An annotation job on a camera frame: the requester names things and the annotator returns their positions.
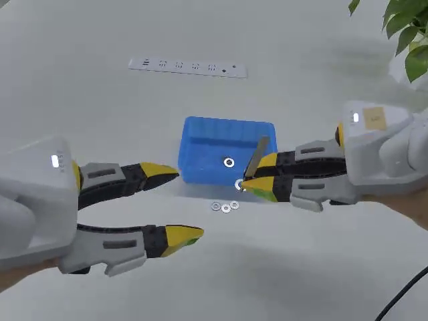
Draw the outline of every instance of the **power strip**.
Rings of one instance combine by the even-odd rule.
[[[228,78],[246,78],[247,69],[242,64],[216,62],[184,62],[178,59],[132,58],[128,65],[132,70],[173,72],[178,74],[203,75]]]

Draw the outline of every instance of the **white table surface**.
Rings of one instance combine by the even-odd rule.
[[[280,150],[330,139],[349,99],[424,109],[387,76],[385,1],[12,0],[0,10],[0,151],[66,137],[77,161],[177,165],[187,116],[273,122]],[[128,70],[131,57],[234,61],[246,80]],[[321,214],[180,179],[84,223],[197,225],[166,259],[107,278],[57,270],[0,296],[2,320],[374,320],[425,264],[428,232],[380,205]],[[385,320],[425,320],[427,280]]]

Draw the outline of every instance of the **blue plastic bin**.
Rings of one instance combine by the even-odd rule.
[[[277,152],[275,127],[269,122],[186,118],[179,153],[184,182],[234,185],[243,176],[262,136],[270,138],[265,154]],[[231,168],[224,165],[227,157],[235,161]]]

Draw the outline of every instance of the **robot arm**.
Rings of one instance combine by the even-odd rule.
[[[104,263],[115,276],[193,244],[203,230],[184,225],[93,227],[78,210],[163,185],[175,169],[72,161],[67,143],[43,140],[0,158],[0,271],[58,257],[64,274]]]
[[[178,175],[171,167],[152,163],[87,164],[78,169],[78,209],[154,189]],[[106,274],[115,276],[141,266],[148,258],[166,257],[202,235],[202,229],[184,225],[105,228],[78,224],[72,248],[61,258],[59,268],[65,274],[87,274],[92,265],[105,263]]]
[[[428,185],[428,110],[349,102],[335,139],[261,158],[242,189],[320,212],[363,195],[406,194]]]

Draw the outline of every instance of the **washer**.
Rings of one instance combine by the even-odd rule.
[[[229,204],[223,204],[223,205],[221,206],[221,211],[222,211],[223,213],[228,213],[228,212],[230,212],[230,211],[231,211],[230,205],[229,205]]]
[[[242,191],[242,188],[241,188],[241,184],[242,184],[242,182],[243,182],[243,179],[237,179],[237,180],[235,181],[235,188],[236,188],[238,191]]]
[[[223,161],[223,164],[224,164],[226,167],[231,168],[231,167],[234,167],[234,166],[235,166],[235,161],[233,160],[233,158],[227,157],[227,158],[225,158],[225,160]]]
[[[213,204],[211,204],[211,209],[213,211],[218,211],[221,208],[221,204],[219,202],[214,202]]]
[[[230,208],[231,209],[239,209],[239,203],[238,203],[238,201],[232,201],[232,202],[230,202]]]

